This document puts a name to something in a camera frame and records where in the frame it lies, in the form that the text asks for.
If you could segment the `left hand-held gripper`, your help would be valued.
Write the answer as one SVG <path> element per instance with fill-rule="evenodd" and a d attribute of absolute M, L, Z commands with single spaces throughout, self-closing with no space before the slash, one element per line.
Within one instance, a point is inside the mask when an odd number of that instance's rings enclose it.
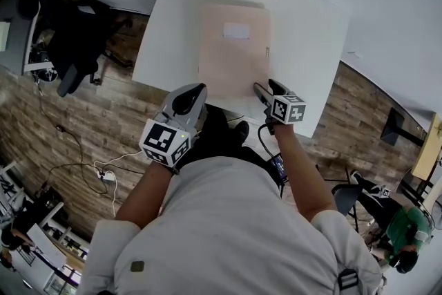
<path fill-rule="evenodd" d="M 175 167 L 192 146 L 206 98 L 203 83 L 187 84 L 165 97 L 155 116 L 147 119 L 140 138 L 139 146 L 147 158 Z"/>

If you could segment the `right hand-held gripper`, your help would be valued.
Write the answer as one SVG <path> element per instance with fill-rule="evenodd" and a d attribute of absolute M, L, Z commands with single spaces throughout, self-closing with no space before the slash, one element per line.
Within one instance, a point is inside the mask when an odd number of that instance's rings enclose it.
<path fill-rule="evenodd" d="M 288 95 L 289 89 L 274 79 L 269 79 L 268 85 L 272 94 L 258 82 L 253 84 L 253 91 L 257 98 L 267 107 L 265 110 L 267 119 L 270 122 L 277 121 L 284 125 L 302 122 L 305 116 L 306 102 L 297 95 Z"/>

